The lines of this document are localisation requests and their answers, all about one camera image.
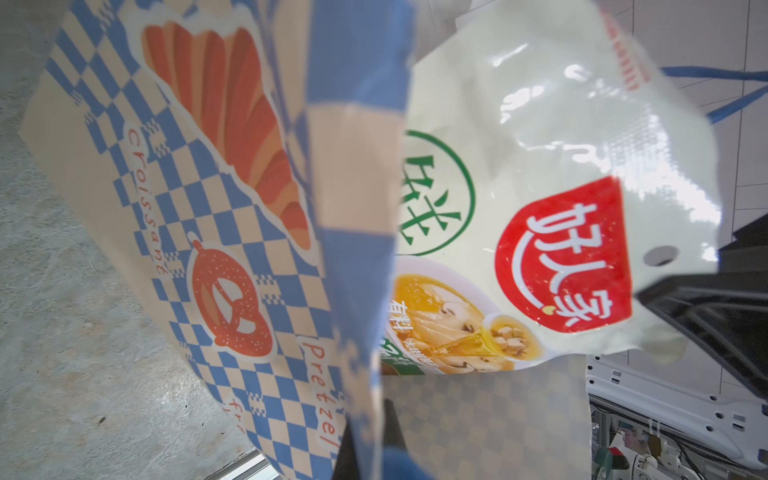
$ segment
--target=croissant illustration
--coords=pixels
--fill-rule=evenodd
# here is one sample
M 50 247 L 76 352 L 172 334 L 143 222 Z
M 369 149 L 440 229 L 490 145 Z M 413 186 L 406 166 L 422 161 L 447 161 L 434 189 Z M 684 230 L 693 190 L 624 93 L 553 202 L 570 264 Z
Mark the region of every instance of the croissant illustration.
M 237 176 L 283 222 L 296 245 L 311 247 L 280 128 L 264 94 L 253 37 L 244 28 L 222 38 L 192 35 L 181 25 L 146 27 L 141 36 L 147 66 L 170 86 L 197 126 Z

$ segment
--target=white plastic bag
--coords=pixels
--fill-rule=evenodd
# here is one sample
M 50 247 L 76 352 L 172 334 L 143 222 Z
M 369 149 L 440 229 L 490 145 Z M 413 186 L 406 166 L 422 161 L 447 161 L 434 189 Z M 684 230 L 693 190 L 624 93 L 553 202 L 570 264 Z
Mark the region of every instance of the white plastic bag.
M 590 2 L 486 10 L 414 68 L 385 353 L 447 373 L 679 356 L 633 294 L 717 268 L 707 119 Z

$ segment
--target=red logo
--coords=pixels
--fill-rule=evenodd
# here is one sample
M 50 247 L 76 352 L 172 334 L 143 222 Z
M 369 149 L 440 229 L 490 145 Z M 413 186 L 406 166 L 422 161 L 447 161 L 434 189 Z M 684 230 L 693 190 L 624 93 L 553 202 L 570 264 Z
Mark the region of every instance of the red logo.
M 648 68 L 637 57 L 637 52 L 632 48 L 632 45 L 627 40 L 627 36 L 620 35 L 621 30 L 614 20 L 614 16 L 603 12 L 603 21 L 605 22 L 605 31 L 608 33 L 608 39 L 613 42 L 614 53 L 621 69 L 621 76 L 624 78 L 624 86 L 629 91 L 637 90 L 642 84 L 650 81 Z
M 606 177 L 520 210 L 496 249 L 496 277 L 525 315 L 558 332 L 632 314 L 619 180 Z
M 190 290 L 214 343 L 248 357 L 269 356 L 274 334 L 246 269 L 223 247 L 204 247 L 193 234 L 190 240 Z

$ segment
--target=metal frame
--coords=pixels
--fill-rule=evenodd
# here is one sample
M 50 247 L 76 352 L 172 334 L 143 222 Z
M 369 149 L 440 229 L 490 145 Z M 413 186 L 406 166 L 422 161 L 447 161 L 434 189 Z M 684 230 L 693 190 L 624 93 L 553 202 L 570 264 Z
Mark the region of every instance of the metal frame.
M 671 432 L 744 468 L 768 468 L 768 405 L 693 392 L 601 357 L 588 357 L 587 381 L 591 396 L 644 418 L 651 431 Z
M 274 480 L 280 474 L 258 450 L 253 450 L 205 480 Z

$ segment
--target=concrete floor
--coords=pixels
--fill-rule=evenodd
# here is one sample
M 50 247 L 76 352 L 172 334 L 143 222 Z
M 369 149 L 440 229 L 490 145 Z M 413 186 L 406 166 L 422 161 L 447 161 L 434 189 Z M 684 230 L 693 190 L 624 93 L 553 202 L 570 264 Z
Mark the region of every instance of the concrete floor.
M 204 478 L 252 448 L 16 134 L 68 0 L 0 0 L 3 478 Z

